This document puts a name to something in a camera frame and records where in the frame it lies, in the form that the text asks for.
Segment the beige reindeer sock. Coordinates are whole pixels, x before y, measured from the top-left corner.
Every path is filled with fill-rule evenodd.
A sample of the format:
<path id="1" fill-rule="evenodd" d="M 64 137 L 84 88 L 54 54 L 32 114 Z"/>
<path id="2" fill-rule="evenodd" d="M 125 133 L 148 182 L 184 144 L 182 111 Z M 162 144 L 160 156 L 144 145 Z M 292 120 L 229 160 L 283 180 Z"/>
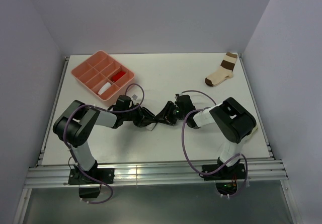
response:
<path id="1" fill-rule="evenodd" d="M 125 74 L 126 74 L 126 72 L 121 70 L 121 71 L 115 73 L 113 76 L 111 76 L 111 81 L 115 83 L 121 77 L 123 77 Z"/>

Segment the black white striped ankle sock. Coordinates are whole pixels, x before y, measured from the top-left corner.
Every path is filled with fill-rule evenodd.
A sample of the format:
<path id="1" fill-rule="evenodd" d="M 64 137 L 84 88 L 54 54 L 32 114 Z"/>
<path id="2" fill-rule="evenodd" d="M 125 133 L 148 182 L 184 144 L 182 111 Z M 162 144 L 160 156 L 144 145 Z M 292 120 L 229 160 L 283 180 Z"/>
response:
<path id="1" fill-rule="evenodd" d="M 153 129 L 157 125 L 157 121 L 154 118 L 149 118 L 144 121 L 144 125 L 148 131 L 153 131 Z"/>

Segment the white sock with black stripes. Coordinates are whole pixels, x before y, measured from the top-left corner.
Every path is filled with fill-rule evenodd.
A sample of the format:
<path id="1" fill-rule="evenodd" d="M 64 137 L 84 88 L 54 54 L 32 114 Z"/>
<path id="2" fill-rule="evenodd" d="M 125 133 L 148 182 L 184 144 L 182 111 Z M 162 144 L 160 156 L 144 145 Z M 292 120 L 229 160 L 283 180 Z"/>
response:
<path id="1" fill-rule="evenodd" d="M 103 94 L 112 84 L 109 82 L 106 82 L 98 91 L 98 95 Z"/>

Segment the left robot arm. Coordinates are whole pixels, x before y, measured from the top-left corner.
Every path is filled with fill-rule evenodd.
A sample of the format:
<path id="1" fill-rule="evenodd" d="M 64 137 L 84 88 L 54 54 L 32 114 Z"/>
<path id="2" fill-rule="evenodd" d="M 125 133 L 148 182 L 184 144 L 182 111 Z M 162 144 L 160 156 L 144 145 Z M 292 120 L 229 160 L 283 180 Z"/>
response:
<path id="1" fill-rule="evenodd" d="M 97 161 L 88 144 L 94 126 L 116 129 L 125 121 L 139 128 L 155 124 L 154 114 L 126 95 L 119 96 L 107 110 L 74 100 L 54 123 L 53 132 L 66 144 L 86 183 L 93 183 L 98 177 Z"/>

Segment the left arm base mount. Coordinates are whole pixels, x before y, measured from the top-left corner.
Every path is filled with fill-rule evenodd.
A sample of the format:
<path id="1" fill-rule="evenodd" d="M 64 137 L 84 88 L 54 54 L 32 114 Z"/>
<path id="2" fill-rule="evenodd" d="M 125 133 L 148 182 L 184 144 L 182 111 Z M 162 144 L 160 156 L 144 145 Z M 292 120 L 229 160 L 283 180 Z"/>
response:
<path id="1" fill-rule="evenodd" d="M 70 170 L 68 185 L 78 186 L 79 197 L 92 200 L 99 196 L 102 186 L 114 181 L 114 168 L 95 168 L 82 173 L 77 167 Z"/>

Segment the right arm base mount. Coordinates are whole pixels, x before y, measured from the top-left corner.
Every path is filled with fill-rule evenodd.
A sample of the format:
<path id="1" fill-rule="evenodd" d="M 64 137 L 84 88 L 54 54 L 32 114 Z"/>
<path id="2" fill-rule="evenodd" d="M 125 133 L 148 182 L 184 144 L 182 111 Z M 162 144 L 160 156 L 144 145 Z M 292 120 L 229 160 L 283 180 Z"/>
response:
<path id="1" fill-rule="evenodd" d="M 248 168 L 239 162 L 232 167 L 225 166 L 212 175 L 199 174 L 199 176 L 204 181 L 214 181 L 220 198 L 231 199 L 249 185 Z"/>

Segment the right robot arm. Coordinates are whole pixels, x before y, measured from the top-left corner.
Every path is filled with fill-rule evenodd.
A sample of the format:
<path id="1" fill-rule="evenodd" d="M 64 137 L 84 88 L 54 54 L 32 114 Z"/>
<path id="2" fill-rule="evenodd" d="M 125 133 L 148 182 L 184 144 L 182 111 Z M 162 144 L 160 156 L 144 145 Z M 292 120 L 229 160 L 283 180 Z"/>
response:
<path id="1" fill-rule="evenodd" d="M 189 95 L 177 94 L 176 100 L 168 101 L 154 119 L 171 126 L 178 120 L 184 120 L 193 129 L 216 124 L 226 138 L 218 158 L 218 174 L 225 179 L 235 173 L 243 145 L 257 130 L 254 116 L 232 97 L 218 105 L 197 111 Z"/>

